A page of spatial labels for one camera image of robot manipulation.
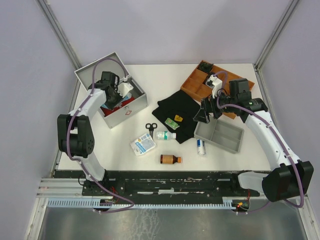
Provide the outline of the light blue mask packet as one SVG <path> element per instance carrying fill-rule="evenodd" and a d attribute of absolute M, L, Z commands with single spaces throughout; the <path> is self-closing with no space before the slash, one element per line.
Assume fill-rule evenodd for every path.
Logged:
<path fill-rule="evenodd" d="M 118 103 L 118 105 L 116 105 L 116 106 L 118 107 L 121 103 L 123 103 L 124 101 L 129 100 L 131 97 L 132 97 L 132 94 L 129 92 L 129 93 Z M 104 108 L 104 109 L 110 110 L 110 108 L 107 107 L 105 104 L 103 104 L 101 107 Z"/>

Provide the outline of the green small sachet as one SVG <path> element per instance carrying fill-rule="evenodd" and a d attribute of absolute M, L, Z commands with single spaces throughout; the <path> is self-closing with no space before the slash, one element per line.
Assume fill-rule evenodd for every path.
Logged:
<path fill-rule="evenodd" d="M 180 126 L 178 123 L 176 123 L 174 120 L 172 120 L 171 118 L 167 118 L 164 122 L 167 126 L 169 126 L 171 129 L 176 130 L 178 129 Z"/>

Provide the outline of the black handled scissors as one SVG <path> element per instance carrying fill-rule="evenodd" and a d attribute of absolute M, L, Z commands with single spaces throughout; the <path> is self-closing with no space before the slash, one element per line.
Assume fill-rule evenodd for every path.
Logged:
<path fill-rule="evenodd" d="M 158 127 L 157 123 L 147 123 L 145 128 L 149 131 L 151 138 L 154 138 L 154 130 Z"/>

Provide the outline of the blue white gauze packet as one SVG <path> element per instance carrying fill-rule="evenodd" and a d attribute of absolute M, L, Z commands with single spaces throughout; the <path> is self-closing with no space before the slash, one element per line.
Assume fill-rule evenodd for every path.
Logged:
<path fill-rule="evenodd" d="M 130 146 L 136 156 L 142 156 L 153 150 L 157 145 L 150 134 L 145 133 L 144 135 L 132 141 Z"/>

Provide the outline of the red first aid kit pouch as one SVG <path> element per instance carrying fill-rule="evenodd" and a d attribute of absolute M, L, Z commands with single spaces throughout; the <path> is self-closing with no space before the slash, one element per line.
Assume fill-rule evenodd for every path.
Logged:
<path fill-rule="evenodd" d="M 131 103 L 132 101 L 134 101 L 135 98 L 132 96 L 129 100 L 126 100 L 124 102 L 122 102 L 119 106 L 116 106 L 114 109 L 105 109 L 105 108 L 101 108 L 103 114 L 105 117 L 111 115 L 112 113 L 118 111 L 119 109 L 123 108 L 124 106 L 128 105 L 129 103 Z"/>

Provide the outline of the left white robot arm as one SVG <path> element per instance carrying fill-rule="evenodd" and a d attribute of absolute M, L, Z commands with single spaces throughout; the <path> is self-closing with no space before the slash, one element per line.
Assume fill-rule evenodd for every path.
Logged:
<path fill-rule="evenodd" d="M 105 169 L 94 154 L 95 139 L 91 119 L 102 105 L 117 104 L 122 100 L 117 92 L 120 77 L 113 72 L 103 71 L 101 79 L 93 82 L 78 108 L 57 118 L 58 148 L 71 161 L 77 162 L 86 175 L 94 182 L 93 189 L 99 195 L 106 195 L 111 183 L 104 179 Z"/>

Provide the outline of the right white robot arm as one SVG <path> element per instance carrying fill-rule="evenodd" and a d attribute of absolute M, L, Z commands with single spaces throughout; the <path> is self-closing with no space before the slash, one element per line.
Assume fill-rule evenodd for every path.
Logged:
<path fill-rule="evenodd" d="M 314 167 L 300 158 L 288 146 L 272 121 L 267 105 L 261 98 L 253 98 L 246 78 L 229 82 L 229 93 L 223 89 L 226 81 L 215 75 L 208 79 L 211 95 L 201 100 L 194 121 L 208 124 L 210 117 L 220 118 L 224 113 L 233 113 L 255 135 L 270 165 L 270 173 L 247 171 L 229 183 L 231 193 L 242 195 L 247 189 L 263 193 L 270 202 L 288 201 L 300 197 L 297 207 L 304 205 Z"/>

